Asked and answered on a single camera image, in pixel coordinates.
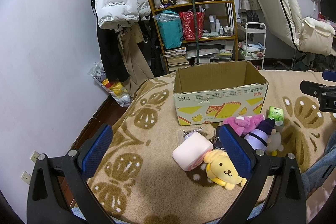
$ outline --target pink plush toy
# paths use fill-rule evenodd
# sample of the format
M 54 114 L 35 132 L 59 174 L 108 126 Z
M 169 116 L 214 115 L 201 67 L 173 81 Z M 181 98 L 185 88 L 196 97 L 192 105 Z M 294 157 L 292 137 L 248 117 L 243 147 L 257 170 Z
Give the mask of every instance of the pink plush toy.
M 223 124 L 228 123 L 236 131 L 238 136 L 245 136 L 247 133 L 256 129 L 263 120 L 265 120 L 265 116 L 263 114 L 257 114 L 254 116 L 229 117 L 223 121 Z

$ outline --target beige trousers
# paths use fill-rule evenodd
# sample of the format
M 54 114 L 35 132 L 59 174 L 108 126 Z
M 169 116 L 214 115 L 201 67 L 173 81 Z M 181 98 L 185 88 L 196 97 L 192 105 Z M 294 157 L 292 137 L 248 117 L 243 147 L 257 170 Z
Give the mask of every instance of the beige trousers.
M 154 75 L 137 45 L 140 42 L 137 27 L 124 28 L 124 31 L 120 32 L 118 36 L 119 51 L 129 73 L 129 77 L 123 82 L 123 85 L 134 98 L 138 88 L 148 79 L 154 78 Z

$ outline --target teal bag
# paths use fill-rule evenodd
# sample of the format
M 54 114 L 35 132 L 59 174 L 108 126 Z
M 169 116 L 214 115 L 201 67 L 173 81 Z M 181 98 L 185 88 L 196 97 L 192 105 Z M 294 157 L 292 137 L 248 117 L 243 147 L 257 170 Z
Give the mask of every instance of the teal bag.
M 170 10 L 165 10 L 162 12 L 162 14 L 179 15 L 178 13 Z M 180 17 L 171 21 L 161 21 L 157 19 L 160 17 L 160 15 L 161 14 L 156 15 L 155 20 L 157 21 L 157 26 L 159 27 L 160 35 L 166 49 L 180 47 L 183 40 L 182 23 Z

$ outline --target white bottle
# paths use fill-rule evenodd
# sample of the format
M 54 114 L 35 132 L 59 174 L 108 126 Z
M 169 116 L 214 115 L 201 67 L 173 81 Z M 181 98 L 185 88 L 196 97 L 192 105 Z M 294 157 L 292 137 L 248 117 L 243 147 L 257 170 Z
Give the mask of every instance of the white bottle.
M 215 32 L 216 25 L 215 25 L 215 20 L 213 19 L 212 16 L 209 16 L 209 21 L 210 21 L 210 32 Z
M 215 26 L 216 26 L 216 32 L 219 33 L 219 29 L 221 27 L 221 24 L 219 23 L 219 19 L 216 19 Z

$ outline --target stuffed animal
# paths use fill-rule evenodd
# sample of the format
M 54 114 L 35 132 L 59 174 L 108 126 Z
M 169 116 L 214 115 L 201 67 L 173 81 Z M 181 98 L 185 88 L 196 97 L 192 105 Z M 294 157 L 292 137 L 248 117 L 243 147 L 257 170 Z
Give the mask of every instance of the stuffed animal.
M 203 158 L 207 163 L 207 176 L 213 182 L 232 190 L 236 184 L 243 187 L 247 180 L 238 175 L 227 153 L 223 150 L 212 150 Z
M 271 142 L 267 145 L 266 151 L 271 153 L 272 156 L 276 156 L 279 150 L 280 152 L 283 151 L 284 146 L 281 144 L 281 134 L 280 132 L 275 132 L 272 130 L 271 135 L 268 136 Z
M 223 124 L 228 123 L 236 131 L 238 136 L 245 136 L 247 133 L 256 129 L 263 120 L 265 120 L 265 116 L 258 114 L 254 116 L 229 117 L 223 121 Z
M 276 132 L 274 123 L 275 120 L 270 118 L 261 121 L 258 127 L 249 132 L 244 139 L 247 140 L 254 150 L 262 149 L 265 151 L 266 147 L 268 147 L 268 144 L 271 142 L 271 139 L 268 138 L 268 136 Z

